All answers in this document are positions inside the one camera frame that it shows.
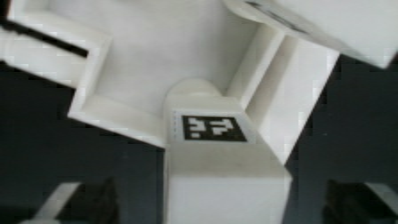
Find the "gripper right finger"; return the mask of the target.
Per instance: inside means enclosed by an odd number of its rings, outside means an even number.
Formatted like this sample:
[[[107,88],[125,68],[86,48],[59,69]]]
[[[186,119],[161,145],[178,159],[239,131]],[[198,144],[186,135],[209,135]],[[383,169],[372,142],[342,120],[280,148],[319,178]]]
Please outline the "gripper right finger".
[[[385,183],[328,182],[322,224],[398,224],[398,191]]]

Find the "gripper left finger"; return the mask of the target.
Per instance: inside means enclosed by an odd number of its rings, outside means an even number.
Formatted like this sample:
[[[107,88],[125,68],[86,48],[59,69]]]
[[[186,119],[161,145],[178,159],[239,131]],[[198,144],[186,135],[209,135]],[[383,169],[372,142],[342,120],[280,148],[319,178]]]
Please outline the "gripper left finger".
[[[115,182],[63,183],[35,216],[20,224],[120,224]]]

